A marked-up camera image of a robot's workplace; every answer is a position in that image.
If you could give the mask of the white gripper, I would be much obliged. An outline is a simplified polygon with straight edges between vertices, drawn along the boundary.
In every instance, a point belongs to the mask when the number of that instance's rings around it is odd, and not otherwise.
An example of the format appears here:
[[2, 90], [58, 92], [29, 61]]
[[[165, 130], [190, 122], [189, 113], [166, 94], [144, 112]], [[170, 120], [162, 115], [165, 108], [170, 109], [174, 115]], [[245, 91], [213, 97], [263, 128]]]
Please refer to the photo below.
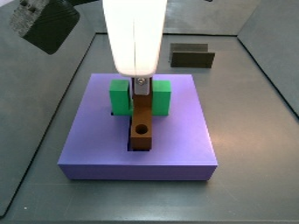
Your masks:
[[116, 70], [133, 78], [136, 95], [149, 94], [157, 67], [166, 0], [102, 0]]

